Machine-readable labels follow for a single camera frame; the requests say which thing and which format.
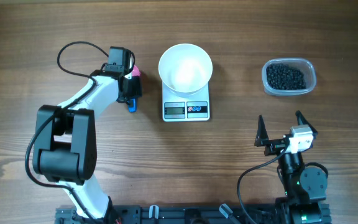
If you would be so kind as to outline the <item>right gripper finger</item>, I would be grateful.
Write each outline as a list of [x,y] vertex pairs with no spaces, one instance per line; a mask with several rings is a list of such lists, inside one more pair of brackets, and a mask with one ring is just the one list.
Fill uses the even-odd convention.
[[267,134],[264,119],[262,115],[259,115],[258,128],[257,128],[254,146],[262,147],[262,146],[266,146],[268,143],[269,143],[269,136]]
[[296,111],[295,113],[298,125],[308,125],[313,133],[313,136],[316,137],[318,135],[317,130],[306,120],[301,111]]

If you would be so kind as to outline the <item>pink scoop with blue handle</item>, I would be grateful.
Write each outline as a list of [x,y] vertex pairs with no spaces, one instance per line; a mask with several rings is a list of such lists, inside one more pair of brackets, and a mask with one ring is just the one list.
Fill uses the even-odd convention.
[[129,80],[129,105],[128,109],[131,113],[137,110],[137,99],[142,96],[142,85],[140,78],[140,70],[134,66],[132,78]]

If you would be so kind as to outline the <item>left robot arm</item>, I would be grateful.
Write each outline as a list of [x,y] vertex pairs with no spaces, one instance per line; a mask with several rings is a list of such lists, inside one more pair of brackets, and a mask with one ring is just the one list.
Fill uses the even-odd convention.
[[37,185],[63,189],[81,223],[120,223],[111,198],[94,174],[97,161],[95,121],[115,102],[134,107],[141,96],[140,71],[95,70],[87,85],[57,106],[43,105],[25,153],[25,171]]

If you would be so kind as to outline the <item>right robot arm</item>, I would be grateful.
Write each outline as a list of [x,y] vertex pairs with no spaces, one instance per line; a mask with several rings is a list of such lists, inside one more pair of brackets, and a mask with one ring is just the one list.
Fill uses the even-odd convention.
[[270,139],[264,119],[259,116],[255,146],[264,147],[265,156],[278,162],[279,179],[284,198],[276,199],[281,223],[331,223],[326,200],[328,170],[317,162],[305,163],[302,154],[313,147],[317,130],[300,111],[295,113],[298,124],[280,139]]

